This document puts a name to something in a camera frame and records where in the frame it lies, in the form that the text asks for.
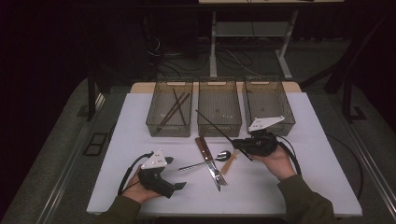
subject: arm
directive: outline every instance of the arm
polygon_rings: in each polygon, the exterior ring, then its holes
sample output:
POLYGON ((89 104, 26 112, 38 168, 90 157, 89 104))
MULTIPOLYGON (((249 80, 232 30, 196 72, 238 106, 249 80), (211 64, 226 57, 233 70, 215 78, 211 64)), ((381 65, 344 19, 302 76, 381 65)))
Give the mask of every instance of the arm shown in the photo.
POLYGON ((139 183, 137 173, 140 166, 129 180, 128 187, 121 196, 117 196, 108 210, 101 215, 92 224, 132 224, 140 211, 141 204, 149 199, 160 197, 161 195, 145 189, 139 183))
POLYGON ((280 181, 278 187, 285 199, 289 223, 336 223, 332 203, 312 191, 294 172, 288 154, 280 146, 267 157, 250 158, 262 161, 280 181))

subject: white table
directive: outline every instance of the white table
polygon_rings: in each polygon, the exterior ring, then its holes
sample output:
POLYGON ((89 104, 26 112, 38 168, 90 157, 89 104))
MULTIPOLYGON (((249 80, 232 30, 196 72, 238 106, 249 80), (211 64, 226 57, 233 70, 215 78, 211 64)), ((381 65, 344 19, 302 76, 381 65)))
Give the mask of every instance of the white table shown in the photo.
MULTIPOLYGON (((305 93, 287 93, 296 119, 287 139, 293 144, 304 180, 313 191, 332 201, 337 217, 361 216, 361 206, 335 158, 312 105, 305 93)), ((170 183, 187 182, 170 199, 158 198, 143 204, 140 216, 156 217, 279 217, 285 215, 283 197, 273 177, 258 161, 249 161, 242 154, 233 162, 225 177, 228 186, 219 192, 205 166, 180 172, 177 168, 203 158, 195 145, 197 115, 191 114, 191 137, 151 137, 145 124, 152 93, 130 93, 120 112, 100 174, 87 208, 99 214, 112 204, 122 177, 132 162, 142 154, 162 149, 175 160, 162 172, 170 183)), ((193 110, 198 105, 193 95, 193 110)), ((244 109, 239 95, 242 118, 244 109)), ((248 137, 246 123, 239 138, 248 137)), ((225 138, 205 139, 212 154, 233 150, 225 138)), ((223 162, 216 161, 220 169, 223 162)))

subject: green sleeve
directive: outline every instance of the green sleeve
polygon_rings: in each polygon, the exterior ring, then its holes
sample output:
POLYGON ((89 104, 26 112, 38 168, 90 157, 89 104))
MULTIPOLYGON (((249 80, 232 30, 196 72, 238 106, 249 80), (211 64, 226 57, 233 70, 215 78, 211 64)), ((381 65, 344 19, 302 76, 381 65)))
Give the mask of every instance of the green sleeve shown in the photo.
POLYGON ((285 198, 286 217, 292 223, 337 223, 332 202, 309 188, 300 175, 284 179, 278 184, 285 198))
POLYGON ((108 210, 92 224, 132 224, 140 211, 141 204, 123 196, 117 196, 108 210))

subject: floor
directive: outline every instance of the floor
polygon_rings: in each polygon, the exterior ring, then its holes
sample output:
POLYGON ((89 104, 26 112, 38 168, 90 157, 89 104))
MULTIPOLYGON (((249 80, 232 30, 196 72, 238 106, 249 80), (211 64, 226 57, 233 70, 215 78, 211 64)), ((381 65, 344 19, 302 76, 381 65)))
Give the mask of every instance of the floor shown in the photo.
MULTIPOLYGON (((286 53, 292 81, 302 82, 337 62, 348 44, 345 40, 292 41, 286 53)), ((202 45, 205 46, 205 40, 202 40, 202 45)), ((280 41, 276 39, 220 39, 217 44, 218 76, 242 78, 251 72, 281 76, 274 54, 279 45, 280 41)), ((158 76, 208 76, 208 49, 202 48, 201 52, 197 59, 185 58, 177 52, 168 53, 164 62, 158 66, 158 76)), ((323 90, 325 83, 326 78, 323 78, 304 91, 307 92, 334 154, 357 194, 361 185, 359 164, 364 176, 360 197, 363 216, 343 218, 340 223, 396 223, 394 213, 389 211, 384 202, 384 190, 379 190, 384 184, 378 185, 372 169, 359 156, 360 148, 364 147, 389 188, 396 189, 395 133, 357 88, 353 90, 352 104, 358 106, 367 119, 356 120, 352 124, 346 122, 340 113, 342 93, 326 94, 323 90), (357 155, 360 163, 355 160, 354 155, 357 155)), ((95 215, 85 211, 123 99, 129 89, 130 87, 114 86, 110 93, 99 94, 97 113, 91 121, 86 121, 86 80, 76 88, 2 224, 90 223, 95 219, 95 215), (82 155, 95 133, 106 134, 101 154, 98 157, 82 155)), ((182 218, 171 221, 191 223, 191 219, 182 218)), ((260 218, 214 218, 205 222, 225 221, 263 223, 260 218)), ((139 222, 161 224, 170 221, 158 218, 142 219, 139 222)))

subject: wooden knife handle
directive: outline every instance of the wooden knife handle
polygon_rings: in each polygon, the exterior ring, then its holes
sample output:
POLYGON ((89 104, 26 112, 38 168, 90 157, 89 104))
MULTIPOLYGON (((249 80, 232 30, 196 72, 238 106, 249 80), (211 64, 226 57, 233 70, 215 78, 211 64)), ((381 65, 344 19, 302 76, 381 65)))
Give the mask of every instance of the wooden knife handle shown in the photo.
POLYGON ((232 153, 230 159, 228 159, 223 167, 221 168, 221 174, 225 175, 227 174, 228 169, 230 169, 231 163, 233 163, 233 160, 236 159, 236 156, 232 153))
POLYGON ((198 148, 201 151, 201 154, 204 157, 205 161, 213 161, 212 154, 210 154, 205 139, 203 137, 197 137, 195 138, 195 142, 197 143, 198 148))

